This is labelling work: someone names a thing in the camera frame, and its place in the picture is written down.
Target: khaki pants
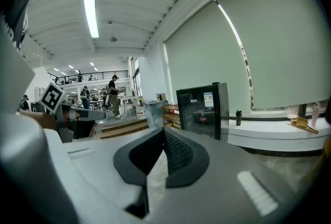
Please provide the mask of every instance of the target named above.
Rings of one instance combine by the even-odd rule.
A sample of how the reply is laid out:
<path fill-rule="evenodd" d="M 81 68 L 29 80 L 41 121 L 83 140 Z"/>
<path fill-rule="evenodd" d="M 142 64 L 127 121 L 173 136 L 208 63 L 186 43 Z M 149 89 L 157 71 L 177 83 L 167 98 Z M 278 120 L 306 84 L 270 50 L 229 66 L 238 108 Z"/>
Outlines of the khaki pants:
<path fill-rule="evenodd" d="M 118 109 L 118 98 L 117 98 L 117 94 L 111 94 L 110 95 L 112 104 L 113 104 L 113 111 L 114 111 L 114 115 L 118 116 L 119 115 L 119 109 Z"/>

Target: black and white tag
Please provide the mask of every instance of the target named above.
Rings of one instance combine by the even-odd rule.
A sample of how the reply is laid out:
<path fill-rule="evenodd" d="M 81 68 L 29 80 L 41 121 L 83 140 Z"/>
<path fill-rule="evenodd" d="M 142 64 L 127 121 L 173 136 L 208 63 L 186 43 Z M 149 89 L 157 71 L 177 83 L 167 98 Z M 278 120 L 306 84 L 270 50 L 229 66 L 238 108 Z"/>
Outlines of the black and white tag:
<path fill-rule="evenodd" d="M 60 89 L 57 85 L 50 83 L 45 90 L 40 103 L 55 114 L 63 101 L 64 95 L 65 92 L 62 89 Z"/>

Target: white ceiling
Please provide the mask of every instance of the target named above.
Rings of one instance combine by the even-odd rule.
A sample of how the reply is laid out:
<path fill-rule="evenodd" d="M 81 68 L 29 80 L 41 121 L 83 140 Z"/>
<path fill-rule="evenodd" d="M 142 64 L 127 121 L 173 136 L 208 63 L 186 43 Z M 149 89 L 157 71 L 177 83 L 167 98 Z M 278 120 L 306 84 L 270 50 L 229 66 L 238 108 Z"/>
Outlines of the white ceiling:
<path fill-rule="evenodd" d="M 21 54 L 32 68 L 145 56 L 210 0 L 96 0 L 100 38 L 92 39 L 83 0 L 30 0 Z"/>
<path fill-rule="evenodd" d="M 142 56 L 177 1 L 97 0 L 100 38 L 92 40 L 82 0 L 30 0 L 28 40 L 22 52 L 32 67 L 43 64 L 46 68 L 65 66 L 67 56 Z M 117 42 L 110 41 L 112 36 Z"/>

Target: wooden platform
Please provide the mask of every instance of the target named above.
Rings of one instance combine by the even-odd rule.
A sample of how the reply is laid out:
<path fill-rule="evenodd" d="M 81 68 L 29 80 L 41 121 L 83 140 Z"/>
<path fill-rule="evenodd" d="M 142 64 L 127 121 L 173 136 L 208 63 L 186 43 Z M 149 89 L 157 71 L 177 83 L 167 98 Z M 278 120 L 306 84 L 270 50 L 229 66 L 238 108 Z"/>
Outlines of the wooden platform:
<path fill-rule="evenodd" d="M 102 135 L 100 139 L 109 139 L 127 134 L 132 134 L 148 128 L 146 120 L 139 120 L 128 124 L 122 124 L 120 126 L 113 126 L 106 129 L 102 129 Z"/>

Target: sticker label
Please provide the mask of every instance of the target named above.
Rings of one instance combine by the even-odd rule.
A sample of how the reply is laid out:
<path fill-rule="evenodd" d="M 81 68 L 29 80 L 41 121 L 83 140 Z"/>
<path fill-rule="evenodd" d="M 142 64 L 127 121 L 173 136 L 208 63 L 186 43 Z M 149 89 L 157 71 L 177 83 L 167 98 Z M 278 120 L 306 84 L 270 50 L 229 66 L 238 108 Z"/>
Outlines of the sticker label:
<path fill-rule="evenodd" d="M 57 85 L 50 83 L 44 92 L 40 103 L 55 114 L 63 101 L 64 94 L 64 91 L 57 87 Z"/>
<path fill-rule="evenodd" d="M 203 93 L 205 99 L 205 107 L 214 107 L 213 92 Z"/>

